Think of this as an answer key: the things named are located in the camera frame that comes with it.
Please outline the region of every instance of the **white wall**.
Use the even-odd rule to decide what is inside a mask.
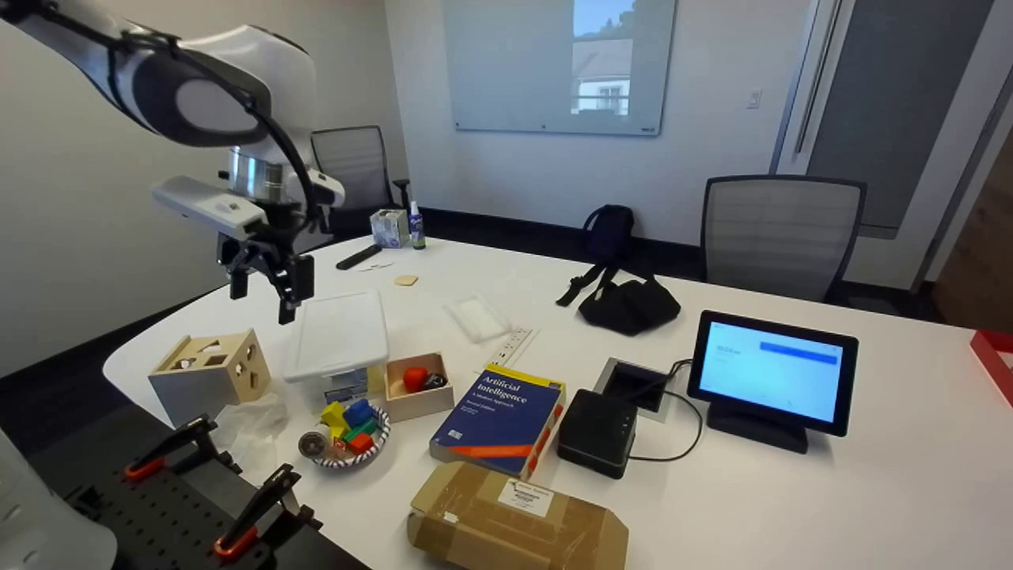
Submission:
[[[424,207],[582,226],[625,203],[639,235],[695,243],[702,181],[766,170],[806,0],[679,0],[659,140],[454,132],[442,0],[385,0],[408,173]]]
[[[385,15],[375,0],[105,0],[183,38],[239,23],[318,68],[316,125],[380,125],[403,170]],[[181,149],[111,111],[58,55],[0,24],[0,374],[220,284],[216,238],[148,198],[211,178],[225,149]]]

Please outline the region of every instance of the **book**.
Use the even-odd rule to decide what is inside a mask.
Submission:
[[[562,414],[562,402],[562,384],[487,365],[429,438],[429,453],[527,479]]]

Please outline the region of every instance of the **cardboard box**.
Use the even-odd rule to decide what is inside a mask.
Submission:
[[[971,347],[982,359],[983,372],[990,374],[994,387],[1013,404],[1013,332],[979,331],[971,339]]]
[[[183,336],[148,379],[164,414],[181,428],[196,414],[216,418],[225,404],[258,398],[273,374],[251,331],[242,336]]]
[[[408,513],[415,549],[480,570],[620,570],[625,535],[605,508],[474,463],[440,465]]]

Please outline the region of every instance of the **red clamp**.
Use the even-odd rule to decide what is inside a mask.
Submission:
[[[175,433],[167,433],[160,444],[154,444],[142,460],[136,460],[134,465],[122,469],[122,479],[140,485],[151,475],[157,475],[167,463],[164,456],[187,447],[187,444],[196,444],[196,456],[199,460],[211,460],[218,456],[216,444],[211,444],[211,431],[218,426],[207,420],[207,418],[192,418],[188,426],[177,428]]]
[[[251,498],[242,513],[233,518],[233,527],[216,543],[216,556],[218,562],[233,562],[242,550],[251,550],[263,535],[256,533],[256,524],[264,518],[264,513],[281,504],[281,516],[264,530],[273,533],[281,518],[288,524],[307,524],[313,518],[313,509],[295,504],[295,483],[300,475],[291,472],[288,463],[281,463]]]

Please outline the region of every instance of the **black cable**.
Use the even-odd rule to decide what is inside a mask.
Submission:
[[[675,365],[666,368],[662,387],[670,384],[686,365],[692,365],[692,359],[675,360]],[[659,387],[659,384],[648,384],[648,387],[636,389],[636,394],[625,396],[625,398],[636,398],[639,394],[648,394],[648,389],[656,389],[656,387]],[[679,394],[664,389],[664,396],[682,402],[682,404],[695,414],[695,433],[692,433],[689,447],[679,449],[679,453],[675,453],[675,456],[632,456],[632,453],[630,453],[630,463],[677,463],[677,460],[682,460],[682,456],[689,456],[689,453],[695,449],[695,444],[699,444],[699,438],[702,438],[702,413],[699,413],[686,396],[679,396]]]
[[[675,453],[675,456],[630,456],[630,463],[677,463],[677,460],[682,460],[682,456],[689,456],[689,453],[695,449],[695,444],[699,444],[699,438],[702,438],[702,413],[699,413],[686,396],[679,396],[679,394],[664,389],[664,396],[670,396],[670,398],[682,402],[686,408],[692,408],[692,414],[695,414],[695,433],[692,433],[689,447],[679,449],[679,453]]]
[[[211,68],[205,68],[199,56],[187,56],[187,50],[167,50],[169,56],[188,64],[192,70],[199,70],[201,76],[207,76],[211,81],[218,81],[238,104],[242,104],[242,111],[251,116],[258,119],[258,126],[264,126],[264,132],[275,140],[275,147],[281,149],[284,163],[291,164],[300,190],[303,190],[303,200],[307,200],[307,211],[303,211],[303,221],[295,226],[284,238],[296,238],[316,217],[316,200],[313,200],[313,190],[310,190],[310,170],[303,164],[303,157],[296,156],[291,136],[268,116],[258,111],[256,99],[251,93],[239,93],[233,90],[220,72],[216,72]]]
[[[116,45],[116,38],[107,38],[98,29],[89,29],[89,24],[70,20],[65,12],[60,12],[58,2],[28,2],[26,12],[31,12],[39,20],[48,20],[53,24],[64,24],[64,29],[81,35],[84,42],[96,42],[96,45],[105,45],[105,49]]]

